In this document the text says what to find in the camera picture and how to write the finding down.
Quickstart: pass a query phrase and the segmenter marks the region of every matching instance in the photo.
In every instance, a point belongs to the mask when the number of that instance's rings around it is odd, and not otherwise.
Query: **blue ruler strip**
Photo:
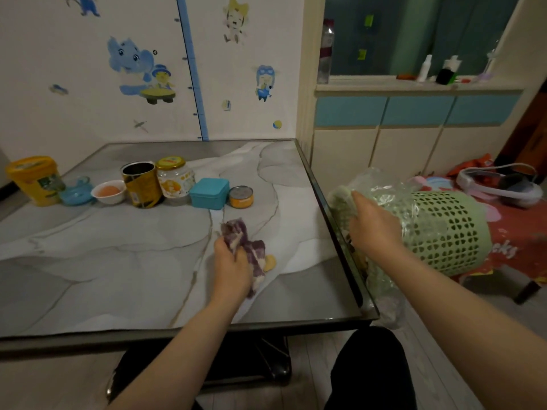
[[[200,78],[197,75],[196,56],[194,54],[194,44],[192,43],[192,33],[190,31],[190,20],[188,19],[188,9],[186,0],[177,0],[178,14],[181,18],[182,36],[186,45],[186,56],[188,57],[188,66],[190,67],[190,77],[192,78],[192,87],[194,89],[194,98],[196,99],[197,117],[200,121],[201,140],[209,141],[209,132],[207,131],[207,122],[205,121],[205,109],[203,108],[203,99],[201,97]]]

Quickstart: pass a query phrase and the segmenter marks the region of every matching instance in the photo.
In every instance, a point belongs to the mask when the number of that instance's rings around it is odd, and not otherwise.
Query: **window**
[[[458,74],[480,74],[518,0],[326,0],[334,20],[331,75],[429,74],[457,54]]]

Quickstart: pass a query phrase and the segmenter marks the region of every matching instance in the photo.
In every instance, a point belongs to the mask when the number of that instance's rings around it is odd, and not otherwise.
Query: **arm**
[[[547,342],[450,278],[401,241],[397,218],[353,192],[353,244],[397,284],[488,409],[545,409]]]
[[[251,282],[245,251],[239,248],[234,259],[223,238],[218,238],[210,303],[188,321],[108,410],[190,409]]]

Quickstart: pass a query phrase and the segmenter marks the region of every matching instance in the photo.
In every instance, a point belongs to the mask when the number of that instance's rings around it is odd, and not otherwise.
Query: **purple cloth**
[[[222,223],[221,232],[226,246],[233,254],[236,254],[239,246],[247,254],[247,261],[249,261],[249,267],[253,272],[253,286],[249,291],[249,295],[247,295],[250,298],[256,293],[265,277],[266,245],[262,240],[250,241],[248,239],[247,226],[242,219]]]

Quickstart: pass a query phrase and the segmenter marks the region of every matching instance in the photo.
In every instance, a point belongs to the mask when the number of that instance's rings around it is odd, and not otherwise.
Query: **hand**
[[[237,248],[234,258],[224,238],[219,237],[215,241],[215,281],[211,303],[234,307],[235,312],[248,295],[252,282],[253,272],[243,248]]]
[[[399,219],[362,194],[352,191],[351,195],[357,207],[357,217],[350,220],[353,245],[376,263],[404,248]]]

